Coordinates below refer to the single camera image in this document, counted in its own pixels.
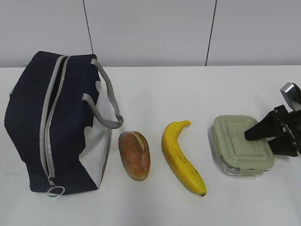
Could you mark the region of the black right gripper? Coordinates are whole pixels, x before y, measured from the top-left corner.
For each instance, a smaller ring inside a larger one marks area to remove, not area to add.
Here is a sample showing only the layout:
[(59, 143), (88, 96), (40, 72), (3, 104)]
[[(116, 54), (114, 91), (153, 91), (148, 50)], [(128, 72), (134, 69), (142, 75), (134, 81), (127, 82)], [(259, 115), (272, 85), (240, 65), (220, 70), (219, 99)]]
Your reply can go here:
[(275, 138), (268, 144), (274, 155), (298, 156), (301, 153), (301, 111), (288, 112), (280, 105), (245, 131), (248, 141), (272, 137)]

